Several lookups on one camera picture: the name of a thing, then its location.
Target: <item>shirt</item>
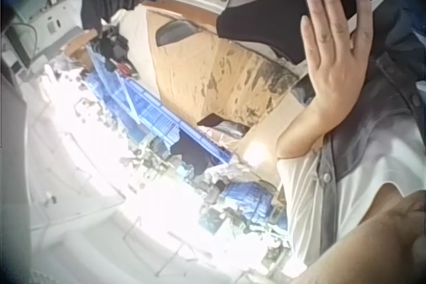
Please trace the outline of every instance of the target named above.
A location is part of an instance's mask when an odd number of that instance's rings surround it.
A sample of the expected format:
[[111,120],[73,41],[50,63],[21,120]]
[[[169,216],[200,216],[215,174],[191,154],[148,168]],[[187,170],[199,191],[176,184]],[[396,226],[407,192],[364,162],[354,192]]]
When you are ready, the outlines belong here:
[[[306,264],[320,256],[319,156],[310,152],[278,162],[288,204],[289,240],[295,255]],[[361,164],[337,183],[337,240],[360,223],[384,184],[393,184],[403,197],[426,189],[425,163],[425,147],[414,119],[395,117],[391,128],[373,131]]]

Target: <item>metal button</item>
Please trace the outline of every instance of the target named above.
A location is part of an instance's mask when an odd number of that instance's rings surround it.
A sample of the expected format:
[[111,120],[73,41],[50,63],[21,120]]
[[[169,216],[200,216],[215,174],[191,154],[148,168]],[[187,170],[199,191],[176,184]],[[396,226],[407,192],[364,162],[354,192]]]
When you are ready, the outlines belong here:
[[324,174],[324,175],[323,175],[323,177],[322,177],[322,180],[323,180],[325,183],[330,183],[330,182],[331,182],[331,175],[330,175],[330,173],[326,173],[326,174]]
[[413,94],[413,96],[411,97],[411,101],[413,102],[413,104],[415,106],[420,106],[421,105],[421,100],[418,94]]

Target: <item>cable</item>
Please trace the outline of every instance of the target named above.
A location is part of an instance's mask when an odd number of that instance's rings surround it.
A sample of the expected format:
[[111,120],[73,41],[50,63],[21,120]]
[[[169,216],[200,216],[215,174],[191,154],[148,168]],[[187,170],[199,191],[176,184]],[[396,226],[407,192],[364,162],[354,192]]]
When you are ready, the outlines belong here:
[[12,26],[26,26],[34,31],[34,36],[35,36],[34,50],[33,50],[33,56],[30,58],[30,61],[32,62],[37,52],[37,43],[39,42],[39,34],[37,33],[37,30],[35,30],[34,26],[30,25],[29,23],[11,23],[9,26],[6,27],[6,29],[2,33],[3,34],[6,33],[6,31]]

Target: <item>stained wooden surface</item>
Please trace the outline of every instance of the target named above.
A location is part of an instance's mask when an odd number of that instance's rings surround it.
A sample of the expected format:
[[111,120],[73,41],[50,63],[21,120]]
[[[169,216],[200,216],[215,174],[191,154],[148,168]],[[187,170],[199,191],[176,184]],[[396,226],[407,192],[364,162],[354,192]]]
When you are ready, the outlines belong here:
[[205,29],[158,48],[155,32],[173,18],[148,11],[147,19],[161,100],[193,126],[210,113],[253,126],[297,81],[278,63]]

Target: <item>hand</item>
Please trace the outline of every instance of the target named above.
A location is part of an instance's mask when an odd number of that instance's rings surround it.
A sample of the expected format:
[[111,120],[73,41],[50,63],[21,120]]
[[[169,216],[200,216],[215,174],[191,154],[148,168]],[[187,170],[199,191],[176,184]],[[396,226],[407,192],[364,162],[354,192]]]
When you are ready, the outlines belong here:
[[371,0],[357,0],[353,46],[340,0],[307,2],[310,18],[302,17],[301,31],[316,92],[310,109],[330,131],[345,120],[364,84],[373,39]]

